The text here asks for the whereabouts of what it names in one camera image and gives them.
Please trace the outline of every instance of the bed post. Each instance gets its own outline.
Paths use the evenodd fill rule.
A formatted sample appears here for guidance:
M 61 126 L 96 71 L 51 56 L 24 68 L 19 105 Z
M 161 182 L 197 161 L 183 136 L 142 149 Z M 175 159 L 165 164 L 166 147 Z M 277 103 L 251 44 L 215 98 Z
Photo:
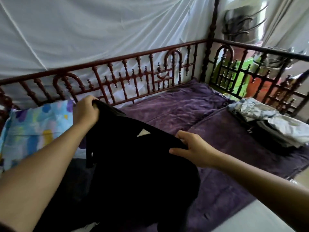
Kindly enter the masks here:
M 205 82 L 205 78 L 206 78 L 206 71 L 207 71 L 207 66 L 209 63 L 209 55 L 211 54 L 211 47 L 212 47 L 213 39 L 214 39 L 214 31 L 216 30 L 216 23 L 217 23 L 217 18 L 218 18 L 218 6 L 219 6 L 219 0 L 215 0 L 213 18 L 211 21 L 211 26 L 209 28 L 210 31 L 209 31 L 207 41 L 206 41 L 205 57 L 203 60 L 203 67 L 202 67 L 202 73 L 200 76 L 200 82 Z

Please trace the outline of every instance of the stack of folded clothes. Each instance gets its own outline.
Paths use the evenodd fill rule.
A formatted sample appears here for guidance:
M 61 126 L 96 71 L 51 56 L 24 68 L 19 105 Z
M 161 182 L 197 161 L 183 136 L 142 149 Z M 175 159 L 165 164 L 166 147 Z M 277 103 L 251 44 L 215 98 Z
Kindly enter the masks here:
M 242 99 L 228 105 L 228 109 L 242 123 L 268 132 L 273 140 L 283 147 L 296 147 L 309 143 L 309 125 L 292 117 L 280 114 L 275 108 L 253 98 Z

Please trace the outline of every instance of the forearm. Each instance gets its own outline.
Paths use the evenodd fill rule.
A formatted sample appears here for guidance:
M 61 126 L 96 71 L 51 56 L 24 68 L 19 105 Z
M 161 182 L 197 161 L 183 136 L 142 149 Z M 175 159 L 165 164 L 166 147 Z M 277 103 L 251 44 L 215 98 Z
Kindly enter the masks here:
M 73 125 L 0 179 L 0 221 L 18 232 L 32 231 L 57 190 L 88 128 Z
M 216 168 L 234 178 L 293 229 L 302 231 L 308 226 L 308 189 L 222 152 L 218 154 Z

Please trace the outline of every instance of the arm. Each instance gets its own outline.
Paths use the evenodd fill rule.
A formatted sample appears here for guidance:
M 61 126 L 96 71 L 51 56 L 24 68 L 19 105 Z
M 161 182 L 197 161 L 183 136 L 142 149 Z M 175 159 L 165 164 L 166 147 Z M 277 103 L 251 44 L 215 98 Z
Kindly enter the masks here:
M 74 125 L 0 179 L 0 222 L 17 232 L 33 231 L 56 192 L 83 137 L 98 120 L 93 96 L 77 103 Z
M 211 147 L 197 134 L 179 131 L 176 136 L 182 139 L 189 149 L 172 148 L 171 154 L 187 158 L 198 167 L 212 167 L 225 172 L 294 230 L 308 230 L 307 188 L 224 154 Z

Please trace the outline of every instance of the colorful pillow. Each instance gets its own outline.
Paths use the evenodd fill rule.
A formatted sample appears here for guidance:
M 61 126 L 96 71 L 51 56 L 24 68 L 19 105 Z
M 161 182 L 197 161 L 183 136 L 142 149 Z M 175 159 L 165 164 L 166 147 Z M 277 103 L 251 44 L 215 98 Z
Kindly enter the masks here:
M 72 100 L 11 111 L 0 136 L 4 170 L 46 146 L 72 125 Z

